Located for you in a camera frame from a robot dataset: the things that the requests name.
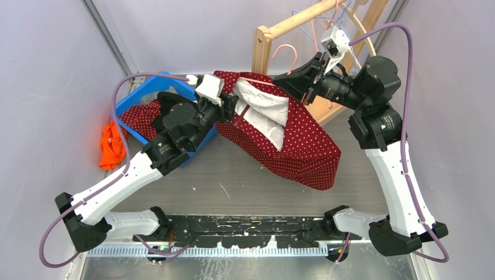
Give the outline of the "black garment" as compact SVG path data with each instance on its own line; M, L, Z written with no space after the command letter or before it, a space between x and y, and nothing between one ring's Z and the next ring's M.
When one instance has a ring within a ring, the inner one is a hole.
M188 103L191 104L195 109L197 108L196 102L173 92L159 92L156 99L159 103L159 115L151 122L151 125L153 128L155 128L157 133L160 133L165 129L165 127L163 126L163 118L167 114L169 114L174 105L179 103Z

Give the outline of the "red polka dot garment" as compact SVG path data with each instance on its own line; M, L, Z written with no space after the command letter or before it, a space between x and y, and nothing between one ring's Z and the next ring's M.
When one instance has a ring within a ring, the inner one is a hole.
M333 187L341 151L309 111L272 78L215 71L223 91L238 96L235 115L218 132L274 174L316 190Z
M153 99L149 103L131 106L119 119L124 128L137 140L147 144L152 138L157 136L155 128L151 122L159 115L159 103Z

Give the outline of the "light blue hanger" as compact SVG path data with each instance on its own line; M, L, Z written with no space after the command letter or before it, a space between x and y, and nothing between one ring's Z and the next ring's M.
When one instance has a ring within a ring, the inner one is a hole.
M326 15L321 14L320 16L315 17L315 19L317 19L320 22L320 24L322 25L322 27L325 30L331 29L334 26L338 26L339 30L341 30L347 36L347 38L350 39L350 36L348 35L347 31L343 27L344 18L346 16L354 23L354 25L358 29L357 31L365 31L361 22L355 16L355 13L354 13L355 11L353 11L352 9L349 8L352 3L355 4L354 8L357 8L357 6L359 6L359 5L363 5L360 2L359 3L358 2L359 1L344 1L343 4L339 5L339 8L334 9L334 13L333 13L332 18L328 18ZM335 18L337 12L340 10L341 10L340 16ZM311 20L311 24L312 24L312 36L310 36L309 33L303 27L300 26L299 28L310 38L310 40L313 41L313 43L315 43L316 42L316 31L315 31L313 20ZM374 49L374 46L372 45L371 39L369 39L369 38L365 39L365 42L368 44L369 47L371 46L370 53L375 54L374 53L375 49ZM352 46L350 47L350 55L353 58L352 66L354 66L354 70L352 70L350 73L351 74L357 74L357 72L361 69L361 64L360 64Z

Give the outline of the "wooden hanger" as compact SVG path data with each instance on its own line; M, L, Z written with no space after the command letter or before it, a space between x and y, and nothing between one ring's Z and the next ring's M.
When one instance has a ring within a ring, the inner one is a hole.
M355 35L352 36L353 40L371 31L378 23L383 9L377 9L377 4L378 1L345 1L340 5L345 9L345 15L356 29ZM371 37L355 43L353 50L356 57L364 50L367 50L369 56L377 54Z

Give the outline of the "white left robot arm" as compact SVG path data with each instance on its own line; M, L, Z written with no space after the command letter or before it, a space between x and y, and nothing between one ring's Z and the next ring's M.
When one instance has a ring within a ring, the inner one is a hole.
M270 133L262 132L266 115L254 103L234 93L245 83L263 96L288 100L287 118ZM210 223L196 221L198 232L187 231L187 218L170 220L155 206L144 212L116 213L113 208L147 184L165 177L186 163L212 129L241 147L274 174L316 190L334 184L341 152L307 109L274 85L266 75L216 71L203 76L195 90L196 101L181 100L163 117L164 129L126 164L104 180L76 195L60 194L55 202L75 250L89 251L110 237L133 237L141 243L171 238L180 251L193 246L210 248L218 243L229 249L265 247L276 227L267 232L238 229L214 233ZM279 142L269 136L281 135Z

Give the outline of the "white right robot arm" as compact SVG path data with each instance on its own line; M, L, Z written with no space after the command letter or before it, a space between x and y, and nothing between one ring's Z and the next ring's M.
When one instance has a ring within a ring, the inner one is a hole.
M352 134L371 162L384 193L387 215L363 213L347 205L325 213L324 231L337 240L351 233L371 241L384 256L418 253L423 243L448 234L429 213L413 176L407 135L390 99L400 88L396 64L380 55L367 59L356 76L335 73L326 54L310 64L310 91L352 109Z

